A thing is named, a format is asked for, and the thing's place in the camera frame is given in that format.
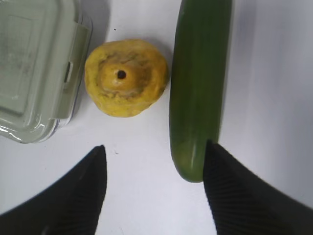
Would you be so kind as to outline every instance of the container lid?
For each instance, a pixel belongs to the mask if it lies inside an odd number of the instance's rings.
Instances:
[[[89,37],[79,17],[76,0],[0,0],[1,135],[37,142],[70,115]]]

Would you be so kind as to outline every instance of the white table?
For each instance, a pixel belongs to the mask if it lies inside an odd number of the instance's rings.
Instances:
[[[142,38],[171,61],[180,0],[91,2],[86,11],[94,23],[92,47]],[[235,0],[220,144],[313,208],[312,7],[311,0]],[[0,213],[104,144],[108,188],[97,234],[216,234],[203,184],[181,179],[171,159],[169,87],[133,118],[103,114],[84,84],[78,105],[70,124],[45,142],[23,145],[0,137]]]

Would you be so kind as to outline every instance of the yellow squash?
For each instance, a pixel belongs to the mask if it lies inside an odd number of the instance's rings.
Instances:
[[[168,80],[166,59],[142,40],[105,43],[85,64],[88,94],[114,117],[132,117],[147,109],[161,97]]]

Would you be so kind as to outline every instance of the green cucumber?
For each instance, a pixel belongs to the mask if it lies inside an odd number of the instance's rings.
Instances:
[[[221,124],[232,0],[183,0],[175,36],[170,96],[174,164],[201,182],[207,140]]]

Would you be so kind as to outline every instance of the clear plastic container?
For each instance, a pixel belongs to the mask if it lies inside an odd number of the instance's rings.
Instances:
[[[0,135],[40,142],[70,121],[91,30],[79,0],[0,0]]]

